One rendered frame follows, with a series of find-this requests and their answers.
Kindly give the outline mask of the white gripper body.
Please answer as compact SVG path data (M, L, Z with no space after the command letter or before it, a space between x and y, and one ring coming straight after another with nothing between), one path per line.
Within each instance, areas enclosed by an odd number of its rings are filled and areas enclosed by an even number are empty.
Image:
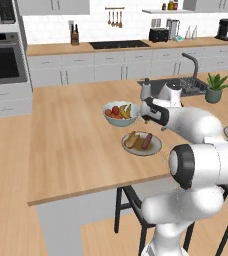
M140 115L144 119L145 122L148 122L152 118L151 107L149 104L153 103L152 97L147 97L145 100L142 101L140 107Z

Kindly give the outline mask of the pale blue bowl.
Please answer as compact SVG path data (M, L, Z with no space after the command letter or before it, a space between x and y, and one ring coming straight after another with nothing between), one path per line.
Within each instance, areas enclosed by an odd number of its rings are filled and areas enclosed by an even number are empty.
M110 109L112 111L112 108L114 106L118 106L119 109L122 105L131 105L131 117L129 119L125 119L121 116L120 112L118 115L114 115L112 114L112 117L109 117L105 114L106 109ZM102 107L102 113L104 115L104 117L106 118L106 120L114 125L114 126L118 126L118 127L126 127L131 125L132 123L134 123L136 121L136 119L139 117L140 114L140 108L136 105L133 104L131 102L125 102L125 101L114 101L114 102L109 102L107 104L105 104Z

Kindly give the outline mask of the reddish brown sausage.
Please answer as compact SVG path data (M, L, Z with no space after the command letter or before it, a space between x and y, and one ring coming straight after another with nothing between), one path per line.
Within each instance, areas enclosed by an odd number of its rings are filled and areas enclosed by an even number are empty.
M152 134L149 133L146 138L144 139L142 145L141 145L141 148L142 149L147 149L147 147L149 146L150 142L151 142L151 139L152 139Z

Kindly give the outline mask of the golden hot dog bun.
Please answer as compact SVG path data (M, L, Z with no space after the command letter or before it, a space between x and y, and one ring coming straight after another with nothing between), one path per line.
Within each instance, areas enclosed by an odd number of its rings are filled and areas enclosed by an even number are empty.
M135 144L138 142L138 140L140 139L139 135L136 135L134 131L132 131L128 138L124 141L124 145L127 148L133 148L135 146Z

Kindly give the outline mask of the grey soap dispenser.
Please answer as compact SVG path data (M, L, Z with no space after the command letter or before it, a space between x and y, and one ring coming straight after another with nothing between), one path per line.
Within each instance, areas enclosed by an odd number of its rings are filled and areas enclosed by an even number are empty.
M150 80L146 78L142 84L140 98L141 100L145 100L150 96L151 96L151 84L150 84Z

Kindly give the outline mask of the dark grey sink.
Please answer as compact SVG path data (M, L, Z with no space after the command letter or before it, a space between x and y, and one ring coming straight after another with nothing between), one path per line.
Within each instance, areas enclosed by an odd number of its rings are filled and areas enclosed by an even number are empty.
M204 95L209 85L200 79L196 79L195 85L192 89L192 81L193 81L192 77L151 80L150 81L151 95L157 98L158 94L160 93L160 90L162 89L162 87L166 82L180 85L182 87L182 92L181 92L182 97Z

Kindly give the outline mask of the dark grey tap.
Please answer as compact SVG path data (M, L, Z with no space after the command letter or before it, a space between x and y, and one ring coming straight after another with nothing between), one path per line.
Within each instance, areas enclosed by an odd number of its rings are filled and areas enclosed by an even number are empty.
M192 83L191 86L188 90L193 91L195 89L195 85L196 85L196 78L197 78L197 73L198 73L198 68L199 68L199 64L198 61L195 57L187 54L187 53L182 53L182 56L191 60L194 63L194 72L193 72L193 76L192 76Z

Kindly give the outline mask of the black hob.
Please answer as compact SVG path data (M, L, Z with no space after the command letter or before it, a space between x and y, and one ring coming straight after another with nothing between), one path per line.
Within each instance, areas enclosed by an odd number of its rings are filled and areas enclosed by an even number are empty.
M141 40L90 42L90 45L95 50L148 47L148 44Z

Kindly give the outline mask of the grey lower cupboard run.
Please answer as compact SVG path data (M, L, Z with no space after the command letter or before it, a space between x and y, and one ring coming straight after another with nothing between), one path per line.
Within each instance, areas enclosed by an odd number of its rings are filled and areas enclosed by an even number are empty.
M228 45L30 56L35 87L228 70Z

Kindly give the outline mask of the grey cupboard run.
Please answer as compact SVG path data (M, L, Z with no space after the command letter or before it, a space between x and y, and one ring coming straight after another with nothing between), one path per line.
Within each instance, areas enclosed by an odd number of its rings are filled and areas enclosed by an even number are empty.
M228 13L228 0L184 0L183 9L201 13Z
M30 56L35 87L228 70L228 45Z
M21 15L89 15L90 0L17 0Z

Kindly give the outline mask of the green potted plant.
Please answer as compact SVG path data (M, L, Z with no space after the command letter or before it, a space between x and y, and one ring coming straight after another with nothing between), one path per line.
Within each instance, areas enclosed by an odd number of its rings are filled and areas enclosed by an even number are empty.
M222 91L228 88L226 84L228 76L221 77L220 74L211 75L208 74L207 82L208 87L205 93L205 100L208 103L215 104L218 103L222 96Z

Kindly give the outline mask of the black toaster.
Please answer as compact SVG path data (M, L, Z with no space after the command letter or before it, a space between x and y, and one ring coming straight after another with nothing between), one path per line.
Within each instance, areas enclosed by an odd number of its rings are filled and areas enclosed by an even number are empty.
M149 31L149 40L153 43L167 42L169 40L169 30L166 28L151 28Z

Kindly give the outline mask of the grey blender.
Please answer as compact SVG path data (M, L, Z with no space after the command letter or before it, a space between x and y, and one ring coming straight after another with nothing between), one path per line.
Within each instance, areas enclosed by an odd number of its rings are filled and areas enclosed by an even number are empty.
M177 19L168 19L166 28L169 30L169 39L173 40L179 33L180 21Z

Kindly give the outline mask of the wooden knife block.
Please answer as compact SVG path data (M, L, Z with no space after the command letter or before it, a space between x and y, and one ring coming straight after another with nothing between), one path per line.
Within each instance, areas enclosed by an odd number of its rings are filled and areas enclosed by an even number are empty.
M72 45L78 45L79 44L78 26L75 25L75 24L71 25L70 38L71 38L71 44Z

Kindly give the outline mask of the black coffee machine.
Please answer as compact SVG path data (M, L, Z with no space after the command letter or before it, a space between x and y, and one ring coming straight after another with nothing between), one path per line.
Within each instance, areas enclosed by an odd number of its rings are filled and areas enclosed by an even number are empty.
M219 28L215 38L223 41L228 41L228 19L221 19L219 21Z

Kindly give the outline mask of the grey upper cupboard run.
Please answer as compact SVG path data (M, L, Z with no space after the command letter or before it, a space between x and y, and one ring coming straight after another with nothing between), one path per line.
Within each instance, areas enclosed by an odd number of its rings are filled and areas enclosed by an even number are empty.
M90 0L17 0L21 15L89 15Z
M228 13L228 0L184 0L183 9L201 13Z

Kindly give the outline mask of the grey oven housing cupboard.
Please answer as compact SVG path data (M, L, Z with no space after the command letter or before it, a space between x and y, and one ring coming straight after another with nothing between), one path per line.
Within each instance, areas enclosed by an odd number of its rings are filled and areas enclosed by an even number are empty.
M28 70L28 63L21 33L2 31L0 33L17 33L28 81L25 83L0 84L0 117L26 115L32 112L33 88Z

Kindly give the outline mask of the grey kitchen island base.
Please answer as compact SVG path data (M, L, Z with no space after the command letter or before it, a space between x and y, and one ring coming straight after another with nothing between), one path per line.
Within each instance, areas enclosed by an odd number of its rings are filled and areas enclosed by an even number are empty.
M84 256L80 226L115 217L116 189L36 206L48 256Z

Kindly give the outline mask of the white wall shelf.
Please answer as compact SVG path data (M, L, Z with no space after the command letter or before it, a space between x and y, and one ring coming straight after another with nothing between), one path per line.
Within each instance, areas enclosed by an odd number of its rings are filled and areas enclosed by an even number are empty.
M194 11L191 10L161 10L161 9L142 9L143 13L148 14L185 14L185 13L194 13Z

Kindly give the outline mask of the steel wall oven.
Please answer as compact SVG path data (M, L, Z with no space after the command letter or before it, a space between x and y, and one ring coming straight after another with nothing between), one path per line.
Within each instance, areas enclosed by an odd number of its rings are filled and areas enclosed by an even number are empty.
M0 33L0 84L28 81L17 33Z

